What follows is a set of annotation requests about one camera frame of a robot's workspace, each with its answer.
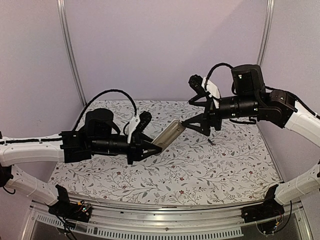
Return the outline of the white remote control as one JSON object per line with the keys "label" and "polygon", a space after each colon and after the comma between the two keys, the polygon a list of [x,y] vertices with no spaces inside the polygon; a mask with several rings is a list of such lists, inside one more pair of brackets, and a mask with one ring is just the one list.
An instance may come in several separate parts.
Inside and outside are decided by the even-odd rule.
{"label": "white remote control", "polygon": [[184,131],[185,127],[178,119],[174,119],[163,131],[152,141],[152,144],[160,147],[162,152],[172,144]]}

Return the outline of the dark battery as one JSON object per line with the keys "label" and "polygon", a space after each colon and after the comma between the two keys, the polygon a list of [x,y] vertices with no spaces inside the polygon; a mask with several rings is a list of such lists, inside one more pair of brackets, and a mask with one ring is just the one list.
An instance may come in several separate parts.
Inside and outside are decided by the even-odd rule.
{"label": "dark battery", "polygon": [[212,141],[212,140],[210,140],[210,139],[208,139],[208,142],[212,145],[212,146],[215,146],[216,144]]}

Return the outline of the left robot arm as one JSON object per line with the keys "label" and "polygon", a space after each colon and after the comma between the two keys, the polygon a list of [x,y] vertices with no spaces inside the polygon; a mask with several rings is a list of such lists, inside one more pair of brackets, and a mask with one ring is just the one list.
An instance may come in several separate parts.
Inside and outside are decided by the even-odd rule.
{"label": "left robot arm", "polygon": [[2,137],[0,139],[0,185],[20,191],[55,209],[63,216],[74,213],[67,190],[50,186],[20,168],[21,163],[55,162],[73,164],[91,159],[94,155],[124,155],[129,165],[161,153],[162,148],[143,131],[151,121],[149,112],[142,112],[128,123],[128,132],[121,134],[111,110],[97,108],[85,115],[79,130],[38,138]]}

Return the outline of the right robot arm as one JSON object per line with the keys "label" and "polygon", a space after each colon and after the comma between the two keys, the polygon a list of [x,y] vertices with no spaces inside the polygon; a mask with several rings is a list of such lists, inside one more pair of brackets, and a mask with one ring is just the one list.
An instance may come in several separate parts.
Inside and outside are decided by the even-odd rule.
{"label": "right robot arm", "polygon": [[[248,125],[259,121],[295,132],[316,146],[320,144],[320,117],[295,94],[265,86],[261,67],[257,64],[244,64],[230,68],[233,79],[233,96],[221,97],[215,84],[210,82],[213,71],[223,66],[218,63],[207,76],[193,75],[189,86],[196,96],[188,103],[204,107],[204,112],[182,122],[188,129],[209,136],[211,128],[219,131],[223,119],[235,122],[246,118]],[[254,221],[283,214],[284,205],[291,200],[309,194],[320,188],[320,165],[314,165],[296,178],[271,186],[262,203],[243,207],[241,216],[245,221]]]}

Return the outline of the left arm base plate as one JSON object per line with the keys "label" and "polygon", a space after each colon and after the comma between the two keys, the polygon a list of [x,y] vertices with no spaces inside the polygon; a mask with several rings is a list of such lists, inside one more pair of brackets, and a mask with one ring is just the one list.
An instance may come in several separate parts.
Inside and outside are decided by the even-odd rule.
{"label": "left arm base plate", "polygon": [[51,215],[58,216],[67,220],[75,220],[78,222],[88,223],[92,215],[92,205],[84,200],[73,203],[59,200],[48,207]]}

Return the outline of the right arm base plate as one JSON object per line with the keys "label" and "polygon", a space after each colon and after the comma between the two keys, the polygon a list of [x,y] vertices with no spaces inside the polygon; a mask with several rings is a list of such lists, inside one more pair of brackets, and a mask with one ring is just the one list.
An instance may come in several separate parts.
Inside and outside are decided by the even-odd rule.
{"label": "right arm base plate", "polygon": [[285,213],[284,207],[276,202],[263,202],[241,208],[241,217],[245,223],[256,222],[280,216]]}

